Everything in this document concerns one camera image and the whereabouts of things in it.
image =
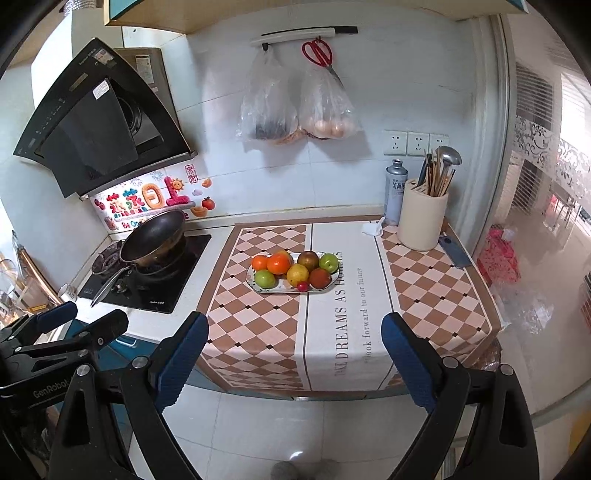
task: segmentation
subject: blue gripper pad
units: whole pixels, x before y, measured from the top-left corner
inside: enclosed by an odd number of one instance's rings
[[[402,376],[415,405],[424,407],[428,413],[431,413],[437,403],[433,395],[433,379],[419,359],[417,352],[408,343],[408,332],[405,334],[395,322],[395,315],[404,322],[398,313],[386,315],[382,320],[382,341]],[[408,331],[410,331],[410,335],[414,336],[409,327]]]
[[[78,315],[78,307],[73,301],[67,301],[51,310],[37,315],[37,331],[49,333]]]
[[[157,392],[154,404],[158,412],[176,403],[208,335],[207,317],[192,312],[174,336],[162,340],[151,355],[148,380]]]

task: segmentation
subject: spray can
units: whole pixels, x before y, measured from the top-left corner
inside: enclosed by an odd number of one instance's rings
[[[384,201],[384,216],[388,225],[398,225],[402,210],[402,196],[404,184],[408,179],[408,170],[402,166],[402,160],[392,161],[386,168],[386,198]]]

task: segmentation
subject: frying pan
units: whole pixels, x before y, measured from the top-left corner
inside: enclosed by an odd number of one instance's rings
[[[124,272],[135,267],[149,267],[165,258],[183,237],[184,221],[182,210],[169,210],[153,216],[131,232],[119,250],[119,258],[125,266],[100,288],[90,306],[103,300]]]

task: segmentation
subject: wall hook rack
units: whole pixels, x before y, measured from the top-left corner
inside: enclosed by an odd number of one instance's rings
[[[277,32],[270,32],[261,35],[260,37],[251,40],[252,47],[262,46],[263,50],[272,43],[280,43],[292,40],[306,40],[308,38],[317,37],[334,37],[335,35],[352,35],[358,33],[357,27],[341,26],[341,27],[310,27],[310,28],[292,28],[290,30],[279,30]]]

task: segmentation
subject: kitchen counter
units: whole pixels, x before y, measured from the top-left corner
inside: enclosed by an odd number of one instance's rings
[[[78,298],[76,300],[76,306],[78,307],[77,318],[83,322],[90,323],[115,309],[121,309],[127,314],[129,319],[129,327],[126,335],[156,343],[166,337],[173,336],[189,313],[195,310],[203,289],[212,274],[213,266],[216,264],[231,232],[232,227],[225,226],[193,230],[186,233],[187,236],[209,234],[212,238],[195,266],[193,273],[191,273],[172,313],[146,312],[144,310],[119,307],[109,303],[99,303],[91,307],[90,300]],[[96,258],[97,254],[90,259],[90,263]],[[90,272],[85,275],[84,279],[76,287],[79,288],[84,285],[89,277]]]
[[[386,227],[381,238],[364,235],[361,226],[368,219],[278,220],[189,231],[212,238],[171,314],[107,303],[90,307],[90,300],[78,299],[77,318],[90,323],[120,308],[129,318],[126,335],[157,343],[198,310],[210,323],[199,370],[215,383],[211,387],[244,395],[400,393],[402,381],[380,334],[389,312],[400,312],[440,355],[472,364],[500,328],[477,269],[453,267],[440,246],[410,251],[398,242],[396,227]],[[253,292],[245,283],[251,258],[281,248],[336,252],[337,282],[320,294]]]

